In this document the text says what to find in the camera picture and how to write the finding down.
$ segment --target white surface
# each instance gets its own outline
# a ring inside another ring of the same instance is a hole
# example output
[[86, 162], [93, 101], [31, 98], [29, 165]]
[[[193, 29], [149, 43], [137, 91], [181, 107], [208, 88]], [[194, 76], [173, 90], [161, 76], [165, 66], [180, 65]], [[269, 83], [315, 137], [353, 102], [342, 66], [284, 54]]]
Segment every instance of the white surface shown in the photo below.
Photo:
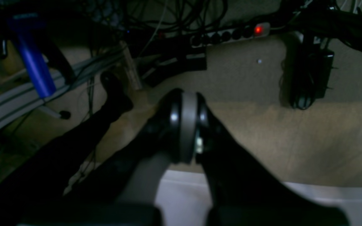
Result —
[[[340, 207], [351, 226], [362, 226], [362, 187], [285, 185], [314, 202]], [[205, 175], [167, 170], [159, 185], [156, 205], [167, 226], [203, 226], [212, 206]]]

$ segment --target black cable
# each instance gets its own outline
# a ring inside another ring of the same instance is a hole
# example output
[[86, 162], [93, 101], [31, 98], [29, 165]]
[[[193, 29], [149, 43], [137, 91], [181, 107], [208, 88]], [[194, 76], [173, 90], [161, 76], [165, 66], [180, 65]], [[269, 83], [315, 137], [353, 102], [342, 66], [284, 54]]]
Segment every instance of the black cable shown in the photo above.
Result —
[[341, 9], [340, 9], [340, 7], [338, 6], [338, 4], [337, 4], [337, 1], [336, 1], [336, 0], [334, 0], [334, 1], [333, 1], [333, 4], [335, 5], [335, 7], [336, 7], [336, 9], [337, 9], [337, 10], [341, 11]]
[[92, 76], [88, 81], [87, 96], [89, 100], [89, 118], [93, 115], [93, 96], [95, 90], [95, 77]]
[[[12, 130], [12, 132], [9, 135], [9, 138], [12, 138], [15, 133], [17, 132], [17, 130], [23, 125], [23, 123], [25, 122], [25, 120], [30, 116], [30, 114], [32, 114], [34, 110], [29, 111], [24, 117], [23, 119], [16, 125], [16, 127]], [[0, 130], [0, 133], [2, 133], [8, 126], [5, 126], [4, 129]], [[6, 145], [4, 145], [1, 149], [0, 149], [0, 155], [1, 153], [4, 151], [4, 149], [6, 148]]]
[[191, 11], [194, 8], [194, 6], [188, 0], [182, 0], [180, 12], [179, 12], [179, 15], [178, 15], [178, 24], [181, 24], [182, 20], [184, 19], [185, 6], [187, 4], [189, 5]]
[[[183, 6], [185, 7], [185, 5], [188, 5], [191, 9], [194, 7], [192, 5], [192, 3], [190, 3], [188, 0], [183, 0]], [[197, 18], [197, 25], [198, 27], [203, 26], [204, 22], [203, 22], [203, 18], [201, 16], [201, 14], [199, 14], [199, 17]]]
[[95, 63], [98, 63], [98, 62], [100, 62], [100, 61], [102, 61], [102, 60], [105, 60], [105, 59], [108, 58], [108, 57], [112, 57], [112, 55], [115, 55], [115, 54], [120, 53], [120, 52], [122, 52], [122, 51], [124, 51], [124, 49], [118, 50], [118, 51], [113, 52], [113, 53], [111, 53], [110, 51], [108, 51], [107, 53], [105, 53], [105, 56], [102, 56], [102, 57], [100, 57], [100, 58], [98, 58], [98, 59], [95, 59], [95, 60], [93, 60], [92, 62], [88, 63], [87, 65], [83, 66], [82, 69], [79, 71], [79, 73], [76, 75], [74, 81], [69, 85], [68, 89], [67, 89], [65, 92], [63, 92], [62, 94], [60, 94], [60, 95], [54, 97], [53, 99], [49, 100], [49, 102], [50, 102], [50, 101], [53, 101], [53, 100], [56, 100], [56, 99], [58, 99], [59, 97], [62, 97], [62, 96], [63, 96], [64, 94], [66, 94], [68, 91], [72, 90], [72, 88], [73, 88], [73, 86], [75, 85], [76, 81], [79, 79], [79, 77], [82, 75], [82, 73], [83, 73], [88, 67], [91, 67], [91, 66], [93, 66]]
[[327, 50], [327, 49], [328, 49], [329, 43], [330, 43], [331, 40], [332, 40], [331, 38], [326, 38], [326, 44], [325, 44], [325, 46], [323, 47], [323, 50]]
[[136, 6], [134, 7], [134, 9], [131, 12], [131, 15], [134, 15], [136, 13], [136, 11], [137, 11], [137, 9], [139, 8], [140, 5], [141, 4], [136, 4]]
[[92, 159], [90, 159], [86, 167], [80, 172], [80, 177], [73, 183], [73, 186], [76, 186], [80, 182], [80, 179], [86, 176], [86, 170], [89, 169], [89, 166], [92, 162], [93, 162], [93, 169], [92, 169], [93, 171], [96, 169], [96, 149], [93, 149]]
[[139, 16], [138, 16], [139, 20], [142, 18], [143, 14], [145, 13], [145, 9], [146, 9], [146, 6], [148, 5], [148, 2], [149, 2], [149, 0], [145, 0], [143, 2], [142, 10], [140, 11]]
[[[358, 11], [358, 14], [359, 15], [362, 15], [362, 11], [361, 9], [358, 7], [357, 8], [357, 11]], [[333, 14], [330, 14], [330, 29], [331, 30], [338, 30], [342, 36], [344, 36], [344, 38], [339, 38], [339, 40], [345, 44], [346, 46], [352, 48], [352, 49], [355, 49], [355, 50], [362, 50], [362, 40], [353, 40], [353, 37], [355, 37], [353, 34], [352, 34], [352, 31], [348, 28], [348, 26], [345, 24], [345, 23], [342, 23], [338, 17], [333, 17]], [[327, 43], [326, 43], [326, 46], [324, 49], [327, 49], [328, 45], [329, 45], [329, 42], [330, 42], [331, 38], [328, 38], [327, 40]]]
[[[183, 19], [184, 10], [182, 9], [180, 0], [175, 1], [175, 14], [176, 14], [176, 18], [175, 18], [176, 23], [181, 23], [181, 21]], [[177, 32], [178, 32], [178, 35], [182, 35], [181, 28], [179, 28]]]
[[205, 6], [205, 10], [204, 10], [204, 17], [203, 17], [203, 20], [202, 20], [202, 26], [200, 27], [200, 30], [201, 30], [202, 33], [205, 32], [206, 15], [207, 15], [207, 11], [209, 10], [209, 3], [210, 3], [210, 0], [207, 0], [206, 6]]
[[[164, 7], [164, 3], [162, 3], [161, 1], [159, 1], [159, 0], [155, 0], [155, 3], [157, 3], [157, 4], [159, 4], [159, 5], [161, 5], [161, 6], [163, 6]], [[169, 6], [166, 6], [166, 10], [167, 11], [169, 11], [173, 16], [174, 16], [174, 18], [175, 18], [175, 22], [172, 22], [172, 23], [168, 23], [168, 24], [170, 24], [170, 25], [173, 25], [173, 24], [177, 24], [177, 20], [178, 20], [178, 14], [177, 14], [177, 12], [175, 12], [174, 10], [172, 10]]]
[[227, 2], [227, 0], [222, 0], [222, 3], [223, 3], [223, 11], [222, 11], [221, 15], [217, 19], [215, 19], [215, 21], [211, 22], [208, 25], [205, 24], [204, 27], [201, 27], [200, 29], [205, 30], [205, 29], [208, 29], [208, 28], [213, 27], [213, 26], [218, 26], [220, 24], [221, 20], [226, 16], [226, 13], [227, 13], [227, 10], [228, 10], [228, 2]]
[[[191, 12], [187, 15], [187, 17], [185, 17], [182, 21], [180, 21], [179, 23], [164, 28], [164, 29], [159, 29], [159, 32], [174, 32], [179, 30], [180, 28], [182, 28], [183, 30], [187, 28], [187, 26], [189, 26], [191, 23], [193, 23], [199, 16], [201, 11], [203, 10], [203, 3], [204, 0], [198, 0], [197, 3], [194, 5], [194, 7], [192, 7]], [[139, 26], [140, 28], [143, 29], [148, 29], [148, 30], [155, 30], [155, 27], [151, 27], [148, 24], [146, 24], [143, 21], [138, 21], [137, 19], [135, 19], [134, 17], [130, 16], [129, 17], [131, 20], [133, 20], [133, 23], [135, 23], [135, 25]], [[159, 23], [160, 21], [158, 20], [150, 20], [149, 23]]]

